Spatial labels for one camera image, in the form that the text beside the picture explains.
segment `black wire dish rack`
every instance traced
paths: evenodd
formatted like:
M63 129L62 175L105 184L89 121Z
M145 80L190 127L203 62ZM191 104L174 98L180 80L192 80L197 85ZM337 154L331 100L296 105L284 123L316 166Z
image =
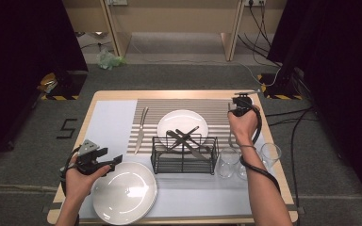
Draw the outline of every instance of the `black wire dish rack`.
M214 174L219 144L216 137L190 135L179 145L174 137L152 137L151 162L154 173L210 173Z

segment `black panel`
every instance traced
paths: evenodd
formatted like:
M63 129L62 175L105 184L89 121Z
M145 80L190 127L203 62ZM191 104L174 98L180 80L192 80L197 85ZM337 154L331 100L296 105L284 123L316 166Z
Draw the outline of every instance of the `black panel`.
M300 10L286 8L286 13ZM274 37L273 51L283 60L288 35L297 28L284 21ZM314 104L362 182L362 4L357 1L328 1L323 21L314 32L315 48L304 49L298 56L308 58L304 67L305 82L311 89Z
M21 125L41 79L66 70L87 65L62 2L0 1L0 144Z

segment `forearm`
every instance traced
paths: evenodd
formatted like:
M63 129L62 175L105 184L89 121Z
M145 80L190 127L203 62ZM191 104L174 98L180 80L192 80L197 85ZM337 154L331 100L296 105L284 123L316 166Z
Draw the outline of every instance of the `forearm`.
M58 216L56 226L73 226L78 216L78 211L81 208L82 200L67 199L63 203Z
M255 149L241 147L245 162L265 170ZM256 225L291 225L285 203L274 183L266 176L247 169L249 199Z

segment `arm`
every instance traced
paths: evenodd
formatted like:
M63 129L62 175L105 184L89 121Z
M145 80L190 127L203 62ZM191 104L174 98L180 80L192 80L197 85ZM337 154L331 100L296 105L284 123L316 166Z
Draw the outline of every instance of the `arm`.
M253 146L252 136L257 127L254 111L241 117L228 113L231 131L239 145ZM265 170L257 152L252 147L241 147L245 162ZM247 169L249 199L256 225L292 225L284 200L274 183L260 173Z
M90 194L93 183L110 170L104 166L94 174L84 175L77 169L68 169L66 172L66 200L61 207L57 226L73 226L77 219L78 211L84 199Z

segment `vr controller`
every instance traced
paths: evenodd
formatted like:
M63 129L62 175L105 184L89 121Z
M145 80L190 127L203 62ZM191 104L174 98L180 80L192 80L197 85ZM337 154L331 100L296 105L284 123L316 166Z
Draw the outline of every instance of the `vr controller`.
M253 93L257 93L257 91L235 93L236 95L238 95L238 97L233 97L232 102L234 105L236 105L236 108L232 110L230 109L229 112L232 112L237 117L243 116L250 110L253 110L255 112L257 116L257 128L252 141L253 143L256 143L261 132L262 121L260 112L257 109L254 109L252 99L248 97L249 94Z
M233 97L232 102L237 107L233 110L230 110L235 116L241 117L246 112L250 111L252 109L252 99L248 97L249 94L252 92L240 92L236 93L238 97Z
M78 152L77 159L75 163L69 164L70 159L73 154ZM105 165L110 165L110 170L112 172L115 170L116 165L122 163L123 155L119 155L111 161L98 162L96 159L103 155L107 154L107 148L99 149L99 146L93 143L90 140L85 140L84 143L73 150L72 154L69 156L69 159L66 162L66 165L60 169L60 182L61 187L63 188L64 195L66 195L66 172L69 169L77 169L84 175L91 175L97 170L102 168Z

